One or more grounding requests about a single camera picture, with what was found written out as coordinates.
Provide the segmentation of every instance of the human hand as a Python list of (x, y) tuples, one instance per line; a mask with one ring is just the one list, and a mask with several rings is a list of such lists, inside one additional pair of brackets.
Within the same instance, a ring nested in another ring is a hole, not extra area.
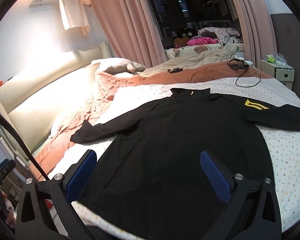
[[(1, 193), (2, 193), (2, 197), (3, 197), (4, 202), (7, 202), (8, 201), (7, 195), (3, 191)], [(11, 212), (11, 211), (8, 212), (8, 216), (7, 216), (6, 220), (5, 220), (5, 222), (11, 228), (15, 228), (16, 227), (16, 219), (13, 216), (13, 212)]]

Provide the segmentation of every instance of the green item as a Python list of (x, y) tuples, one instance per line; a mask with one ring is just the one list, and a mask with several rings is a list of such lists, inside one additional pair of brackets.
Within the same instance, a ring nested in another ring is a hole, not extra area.
[(267, 56), (267, 61), (270, 63), (275, 63), (275, 58), (272, 55)]

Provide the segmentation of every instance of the nightstand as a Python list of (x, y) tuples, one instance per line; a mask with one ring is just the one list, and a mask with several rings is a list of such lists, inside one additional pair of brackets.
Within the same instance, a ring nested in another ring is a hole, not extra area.
[(287, 88), (292, 90), (292, 85), (294, 81), (294, 69), (293, 67), (286, 66), (277, 66), (265, 60), (261, 60), (261, 71), (276, 78)]

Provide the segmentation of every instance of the black cable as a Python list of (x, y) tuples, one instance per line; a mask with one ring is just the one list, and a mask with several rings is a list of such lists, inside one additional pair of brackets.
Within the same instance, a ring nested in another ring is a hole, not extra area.
[(253, 86), (245, 87), (245, 86), (239, 86), (239, 85), (237, 85), (238, 79), (239, 79), (244, 73), (246, 73), (246, 71), (247, 71), (248, 69), (249, 69), (249, 68), (247, 68), (240, 76), (238, 76), (237, 80), (235, 81), (235, 85), (236, 85), (237, 87), (241, 87), (241, 88), (252, 88), (252, 87), (255, 87), (256, 85), (258, 85), (258, 84), (261, 82), (261, 74), (260, 74), (260, 80), (259, 80), (255, 85), (253, 85)]

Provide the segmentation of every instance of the white bedsheet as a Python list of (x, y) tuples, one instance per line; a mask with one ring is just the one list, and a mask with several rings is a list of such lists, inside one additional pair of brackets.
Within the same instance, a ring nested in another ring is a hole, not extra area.
[[(186, 89), (211, 88), (211, 93), (254, 98), (275, 106), (291, 104), (300, 107), (300, 99), (295, 93), (276, 79), (262, 79), (257, 86), (252, 88), (237, 87), (235, 80), (236, 78), (225, 78), (197, 84), (142, 85), (120, 88), (108, 111), (100, 116), (98, 122), (105, 123), (146, 102), (168, 97), (171, 95), (170, 89), (173, 87)], [(248, 86), (258, 81), (259, 79), (254, 77), (241, 78), (239, 84)], [(258, 128), (265, 138), (271, 155), (275, 188), (281, 212), (282, 231), (286, 231), (300, 219), (300, 132), (276, 130), (261, 126), (258, 126)], [(64, 158), (49, 174), (49, 177), (52, 178), (57, 173), (65, 173), (70, 165), (76, 163), (87, 149), (94, 150), (99, 159), (114, 138), (115, 136), (92, 145), (76, 144), (66, 151)], [(120, 239), (140, 239), (107, 223), (77, 202), (73, 202), (73, 206), (85, 224), (98, 226)]]

